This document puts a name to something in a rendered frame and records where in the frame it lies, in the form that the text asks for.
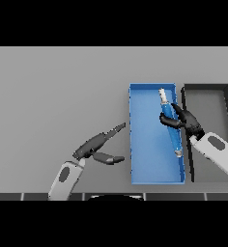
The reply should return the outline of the dark grey bin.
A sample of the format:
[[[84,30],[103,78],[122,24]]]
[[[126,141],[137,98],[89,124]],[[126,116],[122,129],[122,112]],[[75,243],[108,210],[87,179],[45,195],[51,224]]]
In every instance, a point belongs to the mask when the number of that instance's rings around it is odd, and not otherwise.
[[[228,143],[228,84],[185,84],[182,105],[206,133],[214,132]],[[200,154],[185,137],[189,172],[193,182],[228,182],[228,175]]]

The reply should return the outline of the blue pipe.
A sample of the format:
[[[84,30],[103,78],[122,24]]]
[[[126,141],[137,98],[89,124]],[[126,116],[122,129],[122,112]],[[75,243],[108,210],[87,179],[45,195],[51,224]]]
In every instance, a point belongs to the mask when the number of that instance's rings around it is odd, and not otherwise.
[[[158,90],[158,93],[160,96],[160,105],[161,105],[163,114],[168,118],[173,118],[171,105],[170,105],[170,102],[167,100],[164,89],[160,88]],[[180,134],[177,129],[171,126],[168,126],[167,129],[170,135],[174,153],[176,154],[177,157],[181,157],[183,154],[183,149],[182,149],[182,144],[180,141]]]

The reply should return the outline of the blue bin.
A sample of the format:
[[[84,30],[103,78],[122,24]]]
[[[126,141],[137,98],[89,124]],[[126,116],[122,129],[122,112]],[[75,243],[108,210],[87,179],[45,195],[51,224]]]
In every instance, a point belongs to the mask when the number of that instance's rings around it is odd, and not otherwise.
[[[178,103],[175,83],[130,83],[129,147],[131,184],[184,184],[185,164],[177,157],[162,112],[158,90],[169,102]]]

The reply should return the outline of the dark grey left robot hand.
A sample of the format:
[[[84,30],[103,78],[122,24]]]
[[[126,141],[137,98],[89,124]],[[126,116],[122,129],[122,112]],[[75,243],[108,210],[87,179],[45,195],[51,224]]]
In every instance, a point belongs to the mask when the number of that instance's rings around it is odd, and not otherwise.
[[[99,133],[98,135],[90,138],[85,143],[83,143],[72,156],[80,160],[82,158],[93,157],[96,161],[106,164],[114,165],[115,163],[120,163],[125,160],[123,156],[113,156],[103,152],[99,152],[99,149],[112,137],[114,137],[119,131],[126,127],[125,123],[115,126],[108,132]]]

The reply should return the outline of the dark strip with pale lines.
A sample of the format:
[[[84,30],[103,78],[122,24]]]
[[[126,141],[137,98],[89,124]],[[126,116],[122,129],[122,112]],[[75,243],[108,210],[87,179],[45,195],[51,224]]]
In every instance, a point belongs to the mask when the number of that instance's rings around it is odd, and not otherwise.
[[[0,201],[47,201],[46,193],[0,193]],[[73,193],[70,201],[228,201],[228,193]]]

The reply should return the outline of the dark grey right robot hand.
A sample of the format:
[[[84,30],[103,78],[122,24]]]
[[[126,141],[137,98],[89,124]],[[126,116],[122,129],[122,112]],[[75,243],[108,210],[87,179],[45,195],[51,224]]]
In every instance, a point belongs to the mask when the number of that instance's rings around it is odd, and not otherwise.
[[[201,124],[198,123],[197,119],[189,111],[182,109],[175,103],[172,103],[172,107],[176,111],[178,119],[175,120],[166,117],[165,114],[161,112],[159,115],[160,122],[175,129],[183,127],[188,137],[194,136],[196,140],[199,141],[205,135],[205,131]]]

